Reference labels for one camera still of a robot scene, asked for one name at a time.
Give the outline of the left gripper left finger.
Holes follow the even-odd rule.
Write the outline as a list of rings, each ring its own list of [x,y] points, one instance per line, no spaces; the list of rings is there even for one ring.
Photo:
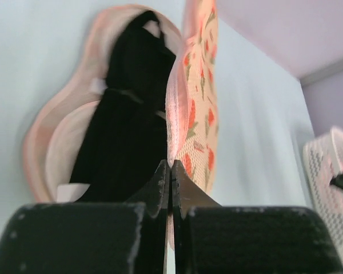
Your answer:
[[[165,273],[170,170],[123,203],[18,208],[0,238],[0,273]]]

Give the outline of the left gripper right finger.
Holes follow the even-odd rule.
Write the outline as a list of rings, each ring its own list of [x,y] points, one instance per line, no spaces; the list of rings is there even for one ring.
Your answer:
[[[223,207],[171,169],[177,273],[343,273],[322,219],[306,207]]]

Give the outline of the black bra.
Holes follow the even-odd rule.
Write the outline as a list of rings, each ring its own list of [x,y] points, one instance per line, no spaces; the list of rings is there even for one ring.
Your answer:
[[[166,86],[176,56],[150,10],[136,16],[110,54],[106,90],[89,123],[71,183],[88,188],[79,202],[124,202],[140,190],[166,159]]]

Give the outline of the pink patterned laundry bag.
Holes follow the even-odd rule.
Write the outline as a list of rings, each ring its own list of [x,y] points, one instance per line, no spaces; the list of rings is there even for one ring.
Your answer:
[[[66,86],[40,110],[23,143],[23,169],[38,202],[72,202],[85,189],[69,186],[90,118],[97,107],[115,41],[147,7],[113,6],[95,18],[81,62]],[[203,192],[214,182],[218,140],[214,64],[218,42],[214,1],[187,1],[182,28],[157,14],[167,47],[176,55],[166,87],[167,161],[180,160]]]

